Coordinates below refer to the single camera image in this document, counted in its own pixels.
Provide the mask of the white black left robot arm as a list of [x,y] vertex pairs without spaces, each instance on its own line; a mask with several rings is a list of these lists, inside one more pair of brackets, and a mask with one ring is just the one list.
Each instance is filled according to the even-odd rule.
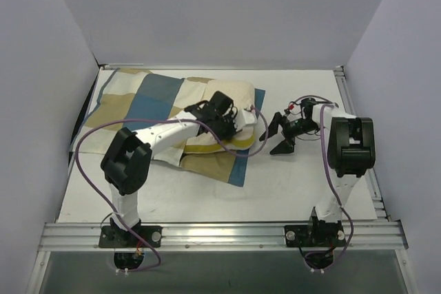
[[207,132],[219,140],[230,140],[249,124],[247,120],[244,109],[237,110],[230,97],[217,91],[210,100],[189,105],[147,129],[118,130],[101,161],[116,208],[110,222],[115,239],[123,246],[133,246],[139,240],[137,191],[144,185],[155,155]]

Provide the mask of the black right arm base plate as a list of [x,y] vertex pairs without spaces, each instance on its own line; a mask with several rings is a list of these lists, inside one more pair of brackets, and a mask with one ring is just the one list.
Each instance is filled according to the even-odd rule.
[[310,222],[284,226],[285,244],[300,248],[334,248],[346,245],[342,222]]

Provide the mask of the cream pillow with yellow edge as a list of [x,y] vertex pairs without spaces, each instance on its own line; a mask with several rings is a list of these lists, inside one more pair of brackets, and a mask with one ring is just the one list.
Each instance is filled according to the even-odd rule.
[[[234,106],[239,110],[249,108],[255,103],[254,86],[246,81],[217,80],[202,77],[189,77],[185,79],[184,85],[189,83],[191,90],[183,106],[193,105],[199,101],[209,100],[216,91],[220,91],[230,97]],[[228,149],[246,150],[255,141],[254,127],[246,127],[237,133],[231,140],[224,140],[223,143]],[[187,139],[183,151],[186,154],[210,154],[222,151],[223,148],[217,143],[210,133]]]

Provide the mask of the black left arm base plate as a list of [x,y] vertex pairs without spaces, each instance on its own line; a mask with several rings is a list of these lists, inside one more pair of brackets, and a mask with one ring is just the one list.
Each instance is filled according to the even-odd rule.
[[[133,230],[152,247],[159,248],[161,246],[162,227],[137,224]],[[116,225],[106,225],[101,228],[98,246],[105,249],[136,248],[139,241],[129,231],[122,230]]]

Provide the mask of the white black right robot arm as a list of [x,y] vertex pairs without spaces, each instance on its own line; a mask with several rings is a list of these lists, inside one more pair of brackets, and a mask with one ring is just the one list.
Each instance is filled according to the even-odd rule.
[[305,235],[310,243],[321,245],[331,233],[325,223],[342,220],[353,188],[375,164],[373,121],[349,114],[326,98],[308,95],[290,102],[283,113],[276,112],[259,141],[279,132],[283,140],[270,151],[273,156],[292,154],[303,134],[320,135],[328,188],[313,208],[318,221],[306,227]]

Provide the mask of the blue tan white checked pillowcase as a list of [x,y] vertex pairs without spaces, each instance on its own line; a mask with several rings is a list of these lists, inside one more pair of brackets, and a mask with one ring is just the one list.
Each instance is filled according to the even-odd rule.
[[[166,120],[182,111],[191,87],[187,78],[174,78],[140,70],[114,70],[99,89],[96,104],[85,116],[71,145],[81,153],[105,154],[116,132],[152,126],[153,120]],[[255,103],[261,107],[265,91],[255,89]],[[157,154],[154,159],[187,171],[226,182],[237,187],[245,184],[249,149],[210,154],[186,154],[187,141]]]

